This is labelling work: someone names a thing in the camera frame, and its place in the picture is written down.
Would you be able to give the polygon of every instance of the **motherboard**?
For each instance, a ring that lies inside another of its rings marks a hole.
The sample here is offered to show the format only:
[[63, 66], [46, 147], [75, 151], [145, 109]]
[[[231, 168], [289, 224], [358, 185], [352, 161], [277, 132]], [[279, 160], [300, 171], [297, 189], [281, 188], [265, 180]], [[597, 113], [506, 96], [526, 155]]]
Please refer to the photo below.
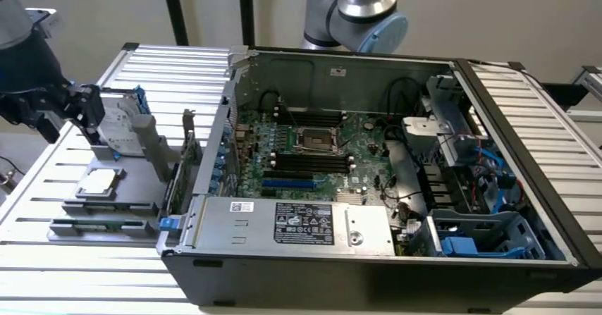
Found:
[[238, 196], [382, 205], [392, 177], [384, 141], [366, 114], [242, 112]]

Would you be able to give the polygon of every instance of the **circuit board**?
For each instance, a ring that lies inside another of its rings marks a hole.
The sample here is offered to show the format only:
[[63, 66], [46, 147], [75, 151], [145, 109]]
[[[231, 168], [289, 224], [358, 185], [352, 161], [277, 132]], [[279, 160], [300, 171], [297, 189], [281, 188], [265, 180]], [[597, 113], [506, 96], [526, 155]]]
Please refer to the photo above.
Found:
[[[377, 184], [386, 183], [392, 176], [390, 160], [384, 156], [385, 137], [382, 129], [376, 128], [374, 118], [353, 114], [336, 128], [317, 128], [279, 125], [271, 116], [245, 111], [238, 126], [239, 197], [384, 204]], [[329, 135], [333, 144], [322, 147]], [[313, 189], [277, 188], [269, 190], [273, 196], [266, 196], [265, 172], [273, 170], [274, 152], [352, 156], [354, 168], [350, 173], [313, 173]]]

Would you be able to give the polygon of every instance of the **power supply label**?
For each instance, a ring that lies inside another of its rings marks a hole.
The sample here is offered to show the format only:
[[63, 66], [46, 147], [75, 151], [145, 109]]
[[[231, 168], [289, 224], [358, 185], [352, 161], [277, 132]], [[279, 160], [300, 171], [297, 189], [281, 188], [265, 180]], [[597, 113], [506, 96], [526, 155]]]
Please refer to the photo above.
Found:
[[275, 204], [274, 240], [289, 245], [334, 245], [333, 206]]

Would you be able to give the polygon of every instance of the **black stand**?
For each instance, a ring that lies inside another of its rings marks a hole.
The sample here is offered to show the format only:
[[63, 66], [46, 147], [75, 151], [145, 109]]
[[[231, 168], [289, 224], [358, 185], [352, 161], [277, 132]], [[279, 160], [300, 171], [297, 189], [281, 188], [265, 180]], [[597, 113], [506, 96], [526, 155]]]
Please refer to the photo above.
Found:
[[170, 11], [171, 27], [174, 29], [177, 44], [181, 46], [189, 46], [187, 24], [185, 21], [181, 0], [166, 0], [166, 2], [167, 10]]
[[241, 1], [241, 24], [243, 27], [243, 45], [255, 46], [254, 0]]

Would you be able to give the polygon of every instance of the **green circuit board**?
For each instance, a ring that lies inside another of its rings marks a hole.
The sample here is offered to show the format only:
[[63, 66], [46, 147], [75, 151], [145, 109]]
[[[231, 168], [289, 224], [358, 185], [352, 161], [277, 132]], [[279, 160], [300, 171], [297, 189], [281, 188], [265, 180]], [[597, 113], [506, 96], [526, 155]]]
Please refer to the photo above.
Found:
[[[356, 168], [350, 174], [314, 173], [317, 187], [308, 189], [274, 189], [277, 199], [304, 199], [314, 201], [362, 201], [364, 204], [382, 204], [381, 193], [376, 189], [374, 179], [380, 177], [382, 184], [389, 180], [390, 160], [382, 156], [384, 130], [376, 127], [374, 118], [352, 114], [340, 127], [314, 128], [312, 126], [278, 125], [266, 114], [255, 111], [241, 112], [239, 125], [246, 131], [239, 131], [238, 148], [241, 156], [239, 197], [262, 197], [263, 172], [271, 171], [270, 154], [324, 154], [354, 157]], [[301, 148], [298, 139], [305, 130], [333, 133], [337, 145], [342, 147], [333, 152], [314, 152]]]

